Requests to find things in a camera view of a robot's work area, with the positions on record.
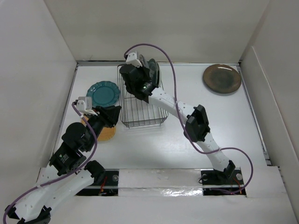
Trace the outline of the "mint green flower plate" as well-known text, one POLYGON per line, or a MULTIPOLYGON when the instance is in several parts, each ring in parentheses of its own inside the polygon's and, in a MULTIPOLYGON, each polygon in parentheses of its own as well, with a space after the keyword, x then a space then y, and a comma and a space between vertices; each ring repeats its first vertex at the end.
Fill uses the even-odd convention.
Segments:
POLYGON ((158 84, 158 87, 161 87, 161 82, 162 81, 162 77, 161 77, 161 71, 158 71, 157 73, 157 84, 158 84))

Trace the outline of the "grey-blue round plate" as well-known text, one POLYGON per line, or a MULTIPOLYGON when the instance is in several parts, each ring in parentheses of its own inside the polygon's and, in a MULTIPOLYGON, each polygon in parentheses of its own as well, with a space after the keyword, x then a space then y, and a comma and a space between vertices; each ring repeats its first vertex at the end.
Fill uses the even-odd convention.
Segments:
POLYGON ((159 64, 153 58, 151 58, 150 60, 148 60, 148 66, 149 76, 151 77, 152 81, 160 87, 161 81, 159 64))

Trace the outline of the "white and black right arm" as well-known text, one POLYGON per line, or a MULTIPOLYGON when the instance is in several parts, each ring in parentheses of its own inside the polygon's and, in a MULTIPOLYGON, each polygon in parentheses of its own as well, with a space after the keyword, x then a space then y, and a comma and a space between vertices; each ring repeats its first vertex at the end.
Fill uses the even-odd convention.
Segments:
POLYGON ((160 70, 135 67, 131 64, 121 66, 119 73, 128 93, 150 105, 164 109, 179 119, 184 136, 197 144, 207 155, 213 170, 206 175, 214 185, 225 185, 233 178, 234 163, 221 151, 209 127, 206 110, 176 100, 160 86, 160 70))

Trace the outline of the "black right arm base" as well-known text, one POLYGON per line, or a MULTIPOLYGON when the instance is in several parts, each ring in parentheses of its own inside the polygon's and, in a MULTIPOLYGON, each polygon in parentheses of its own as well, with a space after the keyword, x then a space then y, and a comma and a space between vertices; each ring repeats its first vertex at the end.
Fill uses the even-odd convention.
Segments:
POLYGON ((228 178, 213 169, 202 169, 200 174, 198 182, 202 185, 204 196, 246 195, 239 168, 235 169, 228 178))

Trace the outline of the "blue floral white plate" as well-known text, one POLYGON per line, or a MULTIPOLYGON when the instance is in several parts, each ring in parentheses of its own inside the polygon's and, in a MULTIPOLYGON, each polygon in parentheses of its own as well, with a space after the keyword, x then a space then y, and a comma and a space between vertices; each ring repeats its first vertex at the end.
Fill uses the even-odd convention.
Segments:
POLYGON ((145 59, 145 57, 142 54, 139 55, 139 61, 143 67, 147 69, 149 68, 148 61, 145 59))

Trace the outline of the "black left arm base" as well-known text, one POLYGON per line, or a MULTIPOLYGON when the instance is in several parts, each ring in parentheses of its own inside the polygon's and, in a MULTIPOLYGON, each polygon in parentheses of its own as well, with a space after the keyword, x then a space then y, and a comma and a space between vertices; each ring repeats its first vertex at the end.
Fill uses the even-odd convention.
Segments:
POLYGON ((96 160, 89 161, 84 170, 91 171, 94 181, 76 196, 118 196, 119 170, 105 169, 96 160))

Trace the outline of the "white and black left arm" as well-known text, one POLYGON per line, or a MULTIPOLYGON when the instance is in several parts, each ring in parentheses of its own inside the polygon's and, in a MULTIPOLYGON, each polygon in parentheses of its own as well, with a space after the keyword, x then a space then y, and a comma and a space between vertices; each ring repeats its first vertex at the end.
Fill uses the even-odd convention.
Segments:
POLYGON ((106 170, 92 157, 102 130, 116 126, 121 107, 97 106, 87 110, 75 102, 72 107, 83 123, 74 122, 66 128, 61 146, 37 183, 7 206, 3 223, 9 217, 20 224, 47 224, 59 205, 83 188, 104 181, 106 170))

